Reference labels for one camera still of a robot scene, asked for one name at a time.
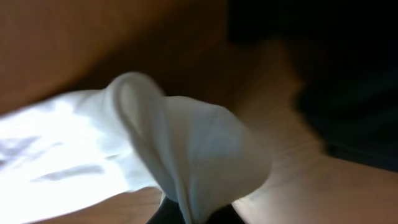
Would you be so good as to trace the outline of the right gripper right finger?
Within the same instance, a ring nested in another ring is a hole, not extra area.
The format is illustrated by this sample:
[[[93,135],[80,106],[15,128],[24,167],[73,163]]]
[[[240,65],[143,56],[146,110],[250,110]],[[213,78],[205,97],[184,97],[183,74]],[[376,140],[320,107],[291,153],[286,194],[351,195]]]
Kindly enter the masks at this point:
[[[206,224],[246,224],[230,204],[215,211]]]

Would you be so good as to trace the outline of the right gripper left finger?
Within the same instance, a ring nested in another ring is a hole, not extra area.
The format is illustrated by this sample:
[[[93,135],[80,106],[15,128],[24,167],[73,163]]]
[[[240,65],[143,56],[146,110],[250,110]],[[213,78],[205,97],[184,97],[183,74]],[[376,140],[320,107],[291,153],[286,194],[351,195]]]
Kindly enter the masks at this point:
[[[185,224],[179,204],[165,197],[147,224]]]

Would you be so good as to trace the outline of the white t-shirt with robot print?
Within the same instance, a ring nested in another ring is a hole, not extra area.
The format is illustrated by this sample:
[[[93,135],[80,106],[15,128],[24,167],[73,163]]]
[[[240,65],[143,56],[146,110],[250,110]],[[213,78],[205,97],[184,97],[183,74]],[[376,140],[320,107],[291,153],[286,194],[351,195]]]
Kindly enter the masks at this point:
[[[126,73],[1,117],[1,222],[31,223],[156,187],[186,223],[258,189],[271,158],[226,108]]]

